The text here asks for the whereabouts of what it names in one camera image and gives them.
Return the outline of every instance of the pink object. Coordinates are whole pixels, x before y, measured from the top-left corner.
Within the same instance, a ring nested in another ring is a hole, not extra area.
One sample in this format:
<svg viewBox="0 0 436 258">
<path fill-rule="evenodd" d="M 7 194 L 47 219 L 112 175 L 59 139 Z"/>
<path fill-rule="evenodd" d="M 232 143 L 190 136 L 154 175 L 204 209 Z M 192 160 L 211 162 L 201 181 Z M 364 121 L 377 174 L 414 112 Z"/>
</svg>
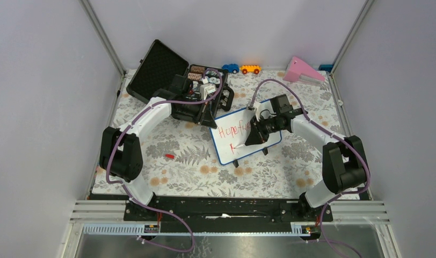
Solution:
<svg viewBox="0 0 436 258">
<path fill-rule="evenodd" d="M 318 83 L 324 82 L 325 80 L 324 76 L 318 73 L 318 71 L 309 66 L 302 59 L 295 56 L 290 61 L 283 80 L 297 82 L 299 79 Z"/>
</svg>

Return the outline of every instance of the whiteboard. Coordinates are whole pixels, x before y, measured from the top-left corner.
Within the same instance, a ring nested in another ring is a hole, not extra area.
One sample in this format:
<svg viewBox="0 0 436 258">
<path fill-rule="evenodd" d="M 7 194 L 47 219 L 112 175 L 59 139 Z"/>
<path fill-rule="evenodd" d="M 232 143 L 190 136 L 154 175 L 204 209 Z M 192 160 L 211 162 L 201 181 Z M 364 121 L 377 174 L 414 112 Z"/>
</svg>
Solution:
<svg viewBox="0 0 436 258">
<path fill-rule="evenodd" d="M 266 100 L 259 107 L 261 110 L 268 109 L 273 113 L 270 101 Z M 250 120 L 255 115 L 253 111 L 248 109 L 240 109 L 218 117 L 215 122 L 217 128 L 210 128 L 213 144 L 218 155 L 220 164 L 226 165 L 234 160 L 241 159 L 255 152 L 262 150 L 265 147 L 270 147 L 281 142 L 281 131 L 279 133 L 271 133 L 268 141 L 264 144 L 243 146 L 235 148 L 235 146 L 244 144 L 250 134 Z M 267 111 L 262 113 L 262 116 L 267 117 Z"/>
</svg>

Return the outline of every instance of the wire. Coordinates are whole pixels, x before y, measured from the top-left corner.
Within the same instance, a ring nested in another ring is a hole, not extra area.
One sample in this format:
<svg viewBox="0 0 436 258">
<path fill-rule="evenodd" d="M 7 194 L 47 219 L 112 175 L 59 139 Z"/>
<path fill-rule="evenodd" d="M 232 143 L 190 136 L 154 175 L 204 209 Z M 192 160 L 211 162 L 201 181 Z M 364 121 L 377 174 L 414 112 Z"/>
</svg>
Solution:
<svg viewBox="0 0 436 258">
<path fill-rule="evenodd" d="M 264 111 L 267 111 L 269 114 L 276 115 L 276 114 L 274 114 L 274 113 L 270 113 L 270 110 L 268 110 L 268 109 L 264 109 L 264 110 L 262 110 L 261 113 L 259 113 L 259 114 L 262 116 L 262 112 L 264 112 Z"/>
<path fill-rule="evenodd" d="M 116 143 L 115 143 L 115 145 L 114 145 L 114 148 L 112 149 L 111 156 L 109 157 L 109 162 L 107 163 L 107 167 L 106 167 L 106 181 L 107 181 L 108 184 L 117 184 L 117 183 L 123 184 L 123 181 L 121 181 L 121 180 L 111 181 L 111 179 L 110 179 L 110 177 L 109 177 L 109 175 L 110 175 L 110 171 L 111 171 L 110 168 L 112 168 L 112 161 L 113 161 L 113 159 L 114 159 L 114 157 L 115 157 L 115 153 L 117 152 L 118 146 L 120 145 L 120 143 L 121 143 L 121 141 L 122 141 L 122 139 L 123 139 L 123 136 L 124 136 L 124 135 L 129 131 L 129 129 L 130 129 L 133 125 L 135 125 L 135 124 L 137 123 L 137 121 L 138 121 L 138 120 L 139 120 L 139 119 L 140 119 L 140 118 L 141 118 L 145 113 L 147 113 L 149 110 L 152 110 L 153 107 L 156 107 L 156 106 L 161 105 L 161 104 L 166 104 L 166 103 L 171 103 L 171 104 L 185 104 L 185 105 L 199 105 L 199 104 L 203 104 L 203 103 L 205 103 L 205 102 L 209 102 L 209 101 L 215 99 L 215 98 L 216 98 L 216 97 L 221 93 L 221 88 L 223 87 L 223 83 L 222 83 L 223 80 L 222 80 L 221 74 L 218 72 L 218 70 L 213 69 L 213 68 L 207 68 L 207 69 L 204 71 L 204 73 L 203 73 L 203 75 L 202 75 L 202 78 L 204 78 L 204 77 L 205 77 L 205 73 L 208 72 L 208 71 L 210 71 L 210 70 L 211 70 L 211 71 L 214 71 L 214 72 L 216 72 L 216 73 L 218 74 L 218 77 L 220 78 L 220 85 L 218 86 L 218 88 L 216 89 L 216 91 L 213 93 L 213 95 L 210 96 L 208 99 L 204 99 L 204 100 L 202 100 L 202 101 L 194 101 L 194 102 L 189 102 L 189 101 L 160 101 L 160 102 L 156 102 L 156 103 L 154 103 L 154 104 L 151 106 L 151 107 L 152 107 L 151 109 L 150 109 L 150 108 L 147 108 L 147 109 L 142 110 L 142 111 L 141 111 L 141 112 L 140 112 L 140 113 L 139 113 L 139 114 L 138 114 L 138 115 L 133 119 L 133 121 L 131 121 L 131 124 L 128 125 L 128 126 L 123 130 L 123 132 L 120 134 L 120 136 L 118 137 L 118 139 L 117 139 L 117 141 L 116 141 Z M 145 208 L 145 209 L 152 210 L 152 211 L 156 211 L 156 212 L 165 213 L 165 214 L 167 214 L 167 215 L 173 216 L 174 218 L 178 219 L 178 220 L 179 220 L 183 225 L 185 225 L 186 229 L 189 231 L 190 236 L 191 236 L 191 247 L 188 248 L 188 249 L 185 249 L 185 250 L 172 248 L 172 247 L 165 246 L 165 245 L 161 245 L 161 244 L 159 244 L 159 243 L 155 243 L 155 242 L 151 242 L 151 241 L 145 241 L 146 243 L 149 243 L 149 244 L 151 244 L 151 245 L 155 245 L 155 246 L 159 246 L 159 247 L 163 247 L 163 248 L 165 248 L 165 249 L 172 250 L 172 251 L 175 251 L 175 252 L 180 252 L 180 253 L 187 253 L 187 252 L 190 252 L 191 250 L 194 249 L 194 246 L 195 246 L 195 239 L 194 239 L 193 231 L 192 231 L 191 228 L 188 226 L 188 224 L 187 224 L 186 222 L 184 222 L 184 221 L 181 219 L 181 217 L 175 215 L 174 213 L 170 213 L 169 211 L 164 211 L 164 210 L 160 210 L 160 209 L 156 209 L 156 208 L 152 208 L 152 207 L 149 207 L 149 206 L 147 206 L 147 205 L 144 205 L 144 204 L 142 204 L 141 202 L 139 202 L 136 198 L 134 198 L 133 194 L 129 191 L 129 189 L 126 187 L 126 185 L 123 185 L 123 189 L 125 190 L 126 194 L 130 197 L 131 201 L 134 202 L 135 204 L 137 204 L 137 205 L 139 205 L 139 206 L 141 206 L 141 207 L 143 207 L 143 208 Z"/>
<path fill-rule="evenodd" d="M 344 255 L 343 253 L 341 253 L 340 251 L 338 251 L 333 245 L 332 245 L 332 240 L 329 240 L 326 236 L 325 236 L 325 234 L 324 234 L 324 230 L 323 230 L 323 227 L 322 227 L 322 221 L 323 221 L 323 216 L 324 216 L 324 212 L 325 212 L 325 209 L 327 208 L 327 205 L 329 204 L 329 203 L 331 203 L 331 202 L 333 202 L 334 200 L 337 200 L 341 195 L 350 195 L 350 194 L 361 194 L 361 193 L 363 193 L 363 192 L 365 192 L 365 191 L 367 191 L 368 190 L 368 187 L 370 186 L 370 170 L 368 169 L 368 165 L 367 165 L 367 163 L 364 161 L 364 159 L 362 158 L 362 156 L 360 156 L 360 154 L 350 145 L 350 144 L 348 144 L 344 139 L 342 139 L 342 138 L 340 138 L 340 137 L 338 137 L 338 136 L 336 136 L 334 133 L 332 133 L 332 132 L 330 132 L 329 130 L 327 130 L 327 129 L 325 129 L 325 128 L 323 128 L 322 126 L 320 126 L 318 123 L 316 123 L 315 121 L 313 121 L 309 116 L 308 116 L 308 114 L 307 114 L 307 112 L 306 112 L 306 110 L 305 110 L 305 107 L 303 106 L 303 104 L 302 104 L 302 102 L 300 101 L 300 98 L 297 96 L 297 94 L 292 90 L 292 89 L 290 89 L 288 86 L 286 86 L 284 83 L 282 83 L 282 82 L 280 82 L 280 81 L 278 81 L 278 80 L 275 80 L 275 79 L 265 79 L 265 80 L 263 80 L 263 81 L 261 81 L 259 84 L 258 84 L 258 86 L 256 87 L 256 90 L 255 90 L 255 93 L 253 94 L 253 98 L 251 99 L 251 102 L 250 102 L 250 107 L 251 106 L 253 106 L 253 104 L 254 104 L 254 102 L 255 102 L 255 100 L 256 100 L 256 96 L 257 96 L 257 92 L 258 92 L 258 90 L 259 90 L 259 88 L 262 86 L 262 84 L 264 84 L 264 83 L 266 83 L 266 82 L 269 82 L 269 81 L 272 81 L 272 82 L 276 82 L 276 83 L 278 83 L 278 84 L 280 84 L 281 86 L 283 86 L 283 87 L 285 87 L 292 95 L 294 95 L 294 97 L 297 99 L 297 101 L 298 101 L 298 103 L 299 103 L 299 105 L 300 105 L 300 108 L 302 109 L 302 112 L 303 112 L 303 116 L 305 117 L 305 119 L 308 121 L 308 122 L 310 122 L 311 124 L 313 124 L 315 127 L 317 127 L 319 130 L 321 130 L 322 132 L 324 132 L 325 134 L 327 134 L 328 136 L 330 136 L 330 137 L 332 137 L 332 138 L 334 138 L 334 139 L 336 139 L 336 140 L 338 140 L 338 141 L 340 141 L 341 143 L 343 143 L 356 157 L 357 157 L 357 159 L 360 161 L 360 163 L 362 164 L 362 166 L 364 167 L 364 171 L 365 171 L 365 175 L 366 175 L 366 179 L 367 179 L 367 182 L 365 183 L 365 186 L 361 189 L 361 190 L 358 190 L 358 191 L 345 191 L 345 192 L 342 192 L 341 194 L 339 194 L 339 195 L 336 195 L 335 197 L 333 197 L 332 199 L 330 199 L 327 203 L 325 203 L 324 204 L 324 206 L 323 206 L 323 208 L 322 208 L 322 211 L 321 211 L 321 215 L 320 215 L 320 217 L 319 217 L 319 226 L 320 226 L 320 228 L 321 228 L 321 231 L 323 232 L 323 236 L 324 236 L 324 240 L 329 244 L 329 246 L 337 253 L 337 254 L 339 254 L 340 256 L 342 256 L 342 257 L 345 257 L 345 258 L 348 258 L 348 256 L 346 256 L 346 255 Z"/>
<path fill-rule="evenodd" d="M 357 249 L 355 249 L 354 247 L 352 247 L 351 245 L 349 245 L 349 244 L 347 244 L 347 243 L 345 243 L 345 242 L 342 242 L 342 241 L 337 241 L 337 240 L 329 240 L 332 244 L 335 244 L 335 245 L 342 245 L 342 246 L 344 246 L 344 247 L 347 247 L 347 248 L 349 248 L 349 249 L 351 249 L 351 250 L 353 250 L 360 258 L 362 258 L 363 256 L 362 256 L 362 254 L 361 253 L 359 253 L 359 251 L 357 251 Z M 316 239 L 316 240 L 309 240 L 309 241 L 297 241 L 297 242 L 294 242 L 294 243 L 306 243 L 306 244 L 310 244 L 310 243 L 327 243 L 327 241 L 326 240 L 324 240 L 324 239 Z"/>
<path fill-rule="evenodd" d="M 156 216 L 157 216 L 157 220 L 156 220 L 156 225 L 158 226 L 158 228 L 159 228 L 159 222 L 161 221 L 161 218 L 163 217 L 163 214 L 161 213 L 161 212 L 157 212 L 156 213 Z"/>
</svg>

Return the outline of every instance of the toy car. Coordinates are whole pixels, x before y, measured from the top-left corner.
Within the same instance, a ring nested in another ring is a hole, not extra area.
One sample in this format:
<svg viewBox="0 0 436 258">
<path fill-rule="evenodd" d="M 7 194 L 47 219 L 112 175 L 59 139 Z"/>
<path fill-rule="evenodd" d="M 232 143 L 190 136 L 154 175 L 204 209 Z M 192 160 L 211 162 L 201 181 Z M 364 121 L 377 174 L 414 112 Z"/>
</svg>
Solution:
<svg viewBox="0 0 436 258">
<path fill-rule="evenodd" d="M 240 70 L 242 70 L 243 74 L 247 74 L 249 71 L 252 71 L 255 74 L 259 74 L 259 72 L 261 71 L 261 67 L 260 66 L 241 66 Z"/>
<path fill-rule="evenodd" d="M 230 73 L 238 73 L 238 65 L 236 63 L 225 64 L 221 69 L 226 70 Z"/>
</svg>

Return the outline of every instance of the gray wall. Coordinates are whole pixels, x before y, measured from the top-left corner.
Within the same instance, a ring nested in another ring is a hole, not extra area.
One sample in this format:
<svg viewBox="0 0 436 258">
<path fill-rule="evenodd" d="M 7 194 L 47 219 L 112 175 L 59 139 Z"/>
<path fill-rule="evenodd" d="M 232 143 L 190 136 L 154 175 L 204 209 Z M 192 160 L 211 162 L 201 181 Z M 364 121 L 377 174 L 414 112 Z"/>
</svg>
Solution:
<svg viewBox="0 0 436 258">
<path fill-rule="evenodd" d="M 336 80 L 403 257 L 436 257 L 436 1 L 377 1 Z"/>
<path fill-rule="evenodd" d="M 155 39 L 190 63 L 333 63 L 365 0 L 91 0 L 126 68 Z"/>
<path fill-rule="evenodd" d="M 56 255 L 119 75 L 78 1 L 0 1 L 0 257 Z"/>
</svg>

